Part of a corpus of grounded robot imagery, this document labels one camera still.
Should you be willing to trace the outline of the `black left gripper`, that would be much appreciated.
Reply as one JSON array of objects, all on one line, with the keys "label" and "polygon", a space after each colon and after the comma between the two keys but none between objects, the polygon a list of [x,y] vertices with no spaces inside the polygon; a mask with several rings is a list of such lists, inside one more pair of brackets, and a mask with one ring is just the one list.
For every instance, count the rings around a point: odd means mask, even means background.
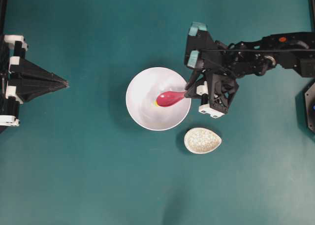
[{"label": "black left gripper", "polygon": [[[0,125],[2,127],[20,125],[19,107],[23,102],[68,87],[68,81],[65,79],[23,59],[27,50],[28,44],[22,35],[0,36]],[[12,73],[11,65],[14,65],[14,72],[22,76],[58,83],[42,86],[38,83],[10,86],[8,82]]]}]

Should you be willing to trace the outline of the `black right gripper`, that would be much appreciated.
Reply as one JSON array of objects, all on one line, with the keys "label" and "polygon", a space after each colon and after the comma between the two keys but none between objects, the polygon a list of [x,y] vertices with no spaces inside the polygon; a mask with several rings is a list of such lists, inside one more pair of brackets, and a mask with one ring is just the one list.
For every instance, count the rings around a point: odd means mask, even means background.
[{"label": "black right gripper", "polygon": [[212,118],[228,113],[238,91],[237,74],[232,68],[233,51],[222,47],[198,49],[198,69],[194,69],[186,86],[185,98],[201,98],[199,112]]}]

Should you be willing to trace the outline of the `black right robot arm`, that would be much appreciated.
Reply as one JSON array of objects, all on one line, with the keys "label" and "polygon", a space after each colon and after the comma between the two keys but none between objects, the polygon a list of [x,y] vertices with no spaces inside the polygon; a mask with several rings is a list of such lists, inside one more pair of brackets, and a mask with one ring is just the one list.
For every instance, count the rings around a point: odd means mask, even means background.
[{"label": "black right robot arm", "polygon": [[314,77],[315,34],[274,34],[225,45],[208,31],[198,31],[187,37],[184,64],[193,71],[185,97],[200,99],[199,111],[218,118],[227,114],[239,88],[237,79],[246,75],[263,76],[280,65],[301,77]]}]

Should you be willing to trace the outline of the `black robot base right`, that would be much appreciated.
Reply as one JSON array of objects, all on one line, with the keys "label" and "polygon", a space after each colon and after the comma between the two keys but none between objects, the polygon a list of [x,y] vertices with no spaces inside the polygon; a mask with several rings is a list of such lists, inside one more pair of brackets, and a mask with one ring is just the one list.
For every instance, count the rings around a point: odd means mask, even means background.
[{"label": "black robot base right", "polygon": [[315,80],[312,79],[295,97],[296,117],[299,129],[315,138]]}]

